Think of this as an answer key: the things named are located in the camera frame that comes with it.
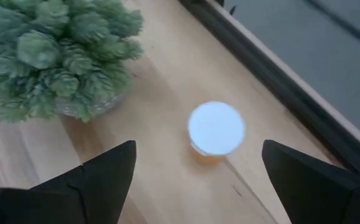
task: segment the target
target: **green plant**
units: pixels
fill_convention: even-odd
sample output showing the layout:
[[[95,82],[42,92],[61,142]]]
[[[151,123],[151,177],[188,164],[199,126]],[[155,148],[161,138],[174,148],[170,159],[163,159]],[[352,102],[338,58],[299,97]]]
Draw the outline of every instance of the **green plant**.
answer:
[[[119,0],[0,0],[0,120],[51,118],[56,99],[92,119],[130,81],[142,23]]]

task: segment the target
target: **wooden surface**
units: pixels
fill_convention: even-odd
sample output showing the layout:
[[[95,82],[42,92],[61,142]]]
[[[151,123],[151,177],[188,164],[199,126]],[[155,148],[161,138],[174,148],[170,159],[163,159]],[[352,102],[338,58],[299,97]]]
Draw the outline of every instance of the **wooden surface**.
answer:
[[[290,223],[261,158],[273,139],[329,162],[322,145],[176,0],[126,0],[146,20],[134,87],[88,124],[0,124],[0,186],[32,187],[134,139],[135,175],[121,224]],[[216,166],[189,153],[190,112],[207,101],[240,111],[247,138]]]

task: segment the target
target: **small cup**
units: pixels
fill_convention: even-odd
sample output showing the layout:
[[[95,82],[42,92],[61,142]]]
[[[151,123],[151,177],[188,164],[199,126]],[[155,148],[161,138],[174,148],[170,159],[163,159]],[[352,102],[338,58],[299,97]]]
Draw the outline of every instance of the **small cup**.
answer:
[[[191,113],[188,131],[193,154],[203,164],[223,160],[245,138],[245,125],[239,112],[216,101],[204,103]]]

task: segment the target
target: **black object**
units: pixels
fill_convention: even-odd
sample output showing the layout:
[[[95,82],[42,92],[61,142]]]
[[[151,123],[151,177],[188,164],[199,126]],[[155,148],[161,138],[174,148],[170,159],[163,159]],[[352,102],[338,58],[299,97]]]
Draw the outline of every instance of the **black object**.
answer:
[[[360,223],[360,175],[275,141],[262,157],[292,224]]]
[[[117,223],[135,162],[127,141],[30,190],[0,189],[0,224]]]
[[[360,142],[204,0],[179,0],[339,159],[360,174]]]

